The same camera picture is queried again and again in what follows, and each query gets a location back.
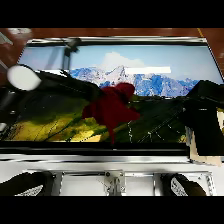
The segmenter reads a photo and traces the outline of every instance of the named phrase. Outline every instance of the white round object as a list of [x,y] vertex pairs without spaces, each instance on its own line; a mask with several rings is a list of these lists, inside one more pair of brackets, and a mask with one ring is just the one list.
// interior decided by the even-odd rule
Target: white round object
[[18,89],[30,91],[35,89],[41,82],[37,74],[22,65],[15,65],[8,69],[9,82]]

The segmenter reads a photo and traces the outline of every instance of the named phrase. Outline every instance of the red object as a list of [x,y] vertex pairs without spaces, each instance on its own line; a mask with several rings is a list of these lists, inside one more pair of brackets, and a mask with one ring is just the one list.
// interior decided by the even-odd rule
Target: red object
[[102,97],[83,109],[82,118],[94,117],[98,124],[105,125],[114,144],[113,129],[120,122],[129,122],[140,117],[139,113],[126,107],[135,87],[129,83],[119,83],[115,87],[104,87],[102,91]]

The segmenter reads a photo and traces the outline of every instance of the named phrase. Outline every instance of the screen bezel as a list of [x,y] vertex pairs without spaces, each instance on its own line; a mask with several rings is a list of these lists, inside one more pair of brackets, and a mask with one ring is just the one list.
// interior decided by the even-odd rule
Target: screen bezel
[[[65,46],[73,38],[31,39],[26,47]],[[80,46],[90,45],[184,45],[207,46],[216,63],[220,76],[224,82],[221,70],[208,45],[206,38],[197,37],[80,37]],[[27,155],[86,155],[86,156],[189,156],[186,143],[150,143],[133,144],[117,143],[76,143],[76,142],[29,142],[2,141],[1,154]]]

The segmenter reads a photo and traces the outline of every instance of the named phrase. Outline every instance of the metal bracket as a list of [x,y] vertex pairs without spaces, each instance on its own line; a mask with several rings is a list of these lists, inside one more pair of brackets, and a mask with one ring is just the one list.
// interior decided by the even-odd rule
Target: metal bracket
[[105,192],[107,196],[125,196],[125,173],[123,170],[105,171]]

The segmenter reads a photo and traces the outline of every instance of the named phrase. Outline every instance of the wooden surface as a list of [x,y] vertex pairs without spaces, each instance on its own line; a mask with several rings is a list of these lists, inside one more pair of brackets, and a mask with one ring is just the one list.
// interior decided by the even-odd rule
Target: wooden surface
[[[207,38],[220,69],[224,70],[224,28],[31,28],[29,34],[12,34],[0,28],[12,42],[0,44],[0,60],[8,67],[16,64],[27,40],[74,36],[191,36]],[[5,80],[0,74],[0,84]]]

